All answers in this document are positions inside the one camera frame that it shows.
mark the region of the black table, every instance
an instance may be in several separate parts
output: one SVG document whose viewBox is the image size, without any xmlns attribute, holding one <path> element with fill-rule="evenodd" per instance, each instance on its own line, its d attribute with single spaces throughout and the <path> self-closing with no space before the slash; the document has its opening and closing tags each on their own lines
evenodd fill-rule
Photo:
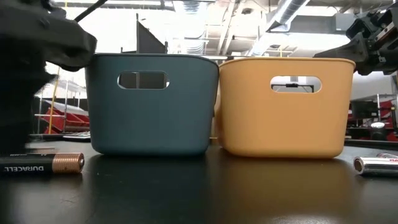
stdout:
<svg viewBox="0 0 398 224">
<path fill-rule="evenodd" d="M 398 179 L 355 175 L 346 147 L 328 161 L 248 159 L 211 147 L 203 157 L 117 158 L 89 143 L 82 175 L 0 179 L 0 223 L 397 223 Z"/>
</svg>

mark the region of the aa battery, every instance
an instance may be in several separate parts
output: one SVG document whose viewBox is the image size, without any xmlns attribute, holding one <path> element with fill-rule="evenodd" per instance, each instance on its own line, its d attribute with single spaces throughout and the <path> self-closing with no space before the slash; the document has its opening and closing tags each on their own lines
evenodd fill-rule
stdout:
<svg viewBox="0 0 398 224">
<path fill-rule="evenodd" d="M 359 175 L 398 175 L 398 159 L 394 157 L 356 157 L 354 168 Z"/>
<path fill-rule="evenodd" d="M 54 147 L 26 147 L 24 153 L 41 153 L 41 154 L 48 154 L 48 153 L 58 153 L 59 149 Z"/>
<path fill-rule="evenodd" d="M 85 164 L 82 153 L 8 154 L 0 156 L 1 174 L 76 174 Z"/>
</svg>

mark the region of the plastic basket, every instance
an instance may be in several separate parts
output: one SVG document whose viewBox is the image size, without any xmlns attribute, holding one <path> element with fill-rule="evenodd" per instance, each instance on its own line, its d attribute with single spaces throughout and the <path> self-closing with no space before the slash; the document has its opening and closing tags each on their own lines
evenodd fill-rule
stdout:
<svg viewBox="0 0 398 224">
<path fill-rule="evenodd" d="M 123 72 L 160 72 L 163 90 L 125 89 Z M 189 55 L 98 54 L 86 69 L 91 143 L 103 154 L 194 155 L 208 147 L 218 66 Z"/>
<path fill-rule="evenodd" d="M 220 66 L 220 144 L 252 157 L 331 158 L 344 146 L 354 63 L 325 58 L 245 58 Z M 276 76 L 317 77 L 316 93 L 278 93 Z"/>
</svg>

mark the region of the silver battery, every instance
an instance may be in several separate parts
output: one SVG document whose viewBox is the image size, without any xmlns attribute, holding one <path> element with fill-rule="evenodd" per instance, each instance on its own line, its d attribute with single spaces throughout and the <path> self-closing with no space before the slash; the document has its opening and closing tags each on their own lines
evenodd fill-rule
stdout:
<svg viewBox="0 0 398 224">
<path fill-rule="evenodd" d="M 376 157 L 382 157 L 382 158 L 398 158 L 398 156 L 393 155 L 393 154 L 389 154 L 389 153 L 379 153 Z"/>
<path fill-rule="evenodd" d="M 398 158 L 355 157 L 354 168 L 359 175 L 398 175 Z"/>
</svg>

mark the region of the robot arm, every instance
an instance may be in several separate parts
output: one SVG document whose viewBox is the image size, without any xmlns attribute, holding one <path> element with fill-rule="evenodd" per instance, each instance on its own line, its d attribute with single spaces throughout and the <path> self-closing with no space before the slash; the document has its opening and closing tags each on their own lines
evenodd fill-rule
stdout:
<svg viewBox="0 0 398 224">
<path fill-rule="evenodd" d="M 356 63 L 361 75 L 382 71 L 389 75 L 398 70 L 398 3 L 386 12 L 371 11 L 356 19 L 346 31 L 350 42 L 315 54 L 316 58 L 346 58 Z"/>
<path fill-rule="evenodd" d="M 55 77 L 45 63 L 71 72 L 89 64 L 97 40 L 78 21 L 105 1 L 76 20 L 66 19 L 50 0 L 0 1 L 0 154 L 24 152 L 34 94 Z"/>
</svg>

